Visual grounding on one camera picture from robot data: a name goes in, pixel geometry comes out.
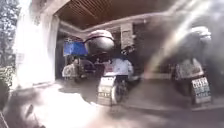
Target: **lens flare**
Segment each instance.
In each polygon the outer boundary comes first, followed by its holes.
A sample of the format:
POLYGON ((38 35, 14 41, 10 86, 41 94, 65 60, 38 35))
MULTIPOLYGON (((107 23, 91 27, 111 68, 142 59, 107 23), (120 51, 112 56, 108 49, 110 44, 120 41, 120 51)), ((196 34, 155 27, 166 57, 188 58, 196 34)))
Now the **lens flare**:
POLYGON ((200 0, 197 3, 198 4, 194 7, 194 9, 187 13, 185 20, 164 41, 164 45, 160 48, 160 50, 152 56, 146 67, 144 74, 145 77, 150 77, 151 73, 156 70, 162 61, 177 50, 178 43, 186 36, 188 27, 191 23, 201 15, 205 14, 211 6, 210 1, 200 0))

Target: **ceiling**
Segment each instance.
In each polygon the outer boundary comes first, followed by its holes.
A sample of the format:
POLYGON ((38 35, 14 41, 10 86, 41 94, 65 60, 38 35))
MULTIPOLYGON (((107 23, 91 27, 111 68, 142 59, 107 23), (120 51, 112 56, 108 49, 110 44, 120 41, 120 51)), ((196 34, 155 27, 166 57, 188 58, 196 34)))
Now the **ceiling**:
POLYGON ((57 15, 82 30, 128 16, 163 12, 176 0, 71 0, 57 15))

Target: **tree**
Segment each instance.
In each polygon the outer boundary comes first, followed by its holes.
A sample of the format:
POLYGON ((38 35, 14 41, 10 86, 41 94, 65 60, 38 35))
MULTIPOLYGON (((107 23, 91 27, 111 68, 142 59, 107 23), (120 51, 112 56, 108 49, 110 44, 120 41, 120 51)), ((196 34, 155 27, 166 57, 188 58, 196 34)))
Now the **tree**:
POLYGON ((0 0, 0 67, 15 64, 12 46, 19 11, 17 0, 0 0))

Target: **wall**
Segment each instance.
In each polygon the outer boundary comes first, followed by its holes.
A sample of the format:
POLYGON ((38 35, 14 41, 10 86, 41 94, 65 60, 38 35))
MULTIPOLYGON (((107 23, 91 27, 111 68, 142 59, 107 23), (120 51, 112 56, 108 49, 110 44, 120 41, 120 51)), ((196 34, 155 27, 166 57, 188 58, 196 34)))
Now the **wall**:
POLYGON ((52 13, 38 12, 32 2, 27 6, 21 11, 14 45, 17 81, 24 88, 55 80, 59 25, 59 19, 52 13))

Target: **tire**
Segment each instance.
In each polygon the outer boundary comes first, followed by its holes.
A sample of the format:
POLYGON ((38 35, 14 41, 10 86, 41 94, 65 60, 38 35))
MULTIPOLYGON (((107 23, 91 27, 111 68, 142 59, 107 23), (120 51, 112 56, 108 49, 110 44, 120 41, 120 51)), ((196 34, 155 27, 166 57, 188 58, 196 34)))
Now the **tire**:
POLYGON ((113 86, 111 90, 111 101, 113 105, 118 104, 122 99, 122 89, 118 87, 119 85, 113 86))

